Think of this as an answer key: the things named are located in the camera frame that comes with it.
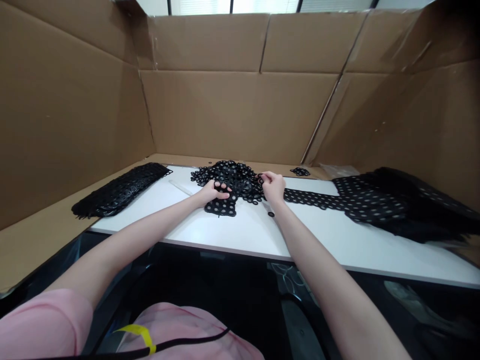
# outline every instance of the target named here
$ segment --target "clear plastic bag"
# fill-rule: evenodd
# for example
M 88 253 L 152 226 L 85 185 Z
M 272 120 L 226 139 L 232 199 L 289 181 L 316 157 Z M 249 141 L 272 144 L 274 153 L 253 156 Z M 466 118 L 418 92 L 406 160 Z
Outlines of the clear plastic bag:
M 334 166 L 320 164 L 320 167 L 325 170 L 332 179 L 344 178 L 347 176 L 360 175 L 360 173 L 353 166 Z

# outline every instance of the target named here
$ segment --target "cardboard box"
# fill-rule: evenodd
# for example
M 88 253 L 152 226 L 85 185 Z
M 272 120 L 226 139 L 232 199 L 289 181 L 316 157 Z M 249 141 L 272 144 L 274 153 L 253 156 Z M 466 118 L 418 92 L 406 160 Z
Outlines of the cardboard box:
M 479 53 L 444 1 L 156 18 L 127 2 L 0 0 L 0 292 L 97 220 L 73 204 L 149 161 L 390 166 L 480 210 Z

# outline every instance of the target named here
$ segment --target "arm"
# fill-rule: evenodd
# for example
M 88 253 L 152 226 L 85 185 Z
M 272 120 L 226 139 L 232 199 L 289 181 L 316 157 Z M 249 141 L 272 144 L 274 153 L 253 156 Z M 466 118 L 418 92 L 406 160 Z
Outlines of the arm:
M 317 299 L 346 360 L 410 359 L 380 311 L 284 201 L 285 180 L 261 175 L 291 257 Z
M 215 198 L 227 199 L 229 196 L 228 193 L 216 191 L 214 181 L 209 181 L 195 195 L 146 216 L 102 241 L 45 291 L 71 289 L 88 299 L 95 309 L 107 286 L 120 270 L 162 240 L 193 210 Z

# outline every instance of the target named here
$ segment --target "hand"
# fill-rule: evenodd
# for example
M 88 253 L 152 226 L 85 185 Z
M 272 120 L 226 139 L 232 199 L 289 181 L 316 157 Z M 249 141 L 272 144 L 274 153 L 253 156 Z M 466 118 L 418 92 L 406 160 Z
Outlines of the hand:
M 260 176 L 263 180 L 262 187 L 266 200 L 270 204 L 284 203 L 284 191 L 286 185 L 284 177 L 271 171 L 266 171 Z
M 230 194 L 227 193 L 227 191 L 218 192 L 217 190 L 215 190 L 214 186 L 220 186 L 222 189 L 227 189 L 227 185 L 224 183 L 220 185 L 219 181 L 210 180 L 209 182 L 207 182 L 206 185 L 202 187 L 199 192 L 192 196 L 197 200 L 199 208 L 204 207 L 206 203 L 212 201 L 215 198 L 228 199 L 230 197 Z

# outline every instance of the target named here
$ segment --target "person's right hand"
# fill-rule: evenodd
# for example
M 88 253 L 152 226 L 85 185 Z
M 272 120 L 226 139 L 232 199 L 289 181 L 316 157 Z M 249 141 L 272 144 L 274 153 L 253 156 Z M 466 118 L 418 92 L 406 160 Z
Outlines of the person's right hand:
M 271 171 L 263 172 L 263 193 L 270 204 L 280 204 L 284 202 L 285 180 L 282 175 Z

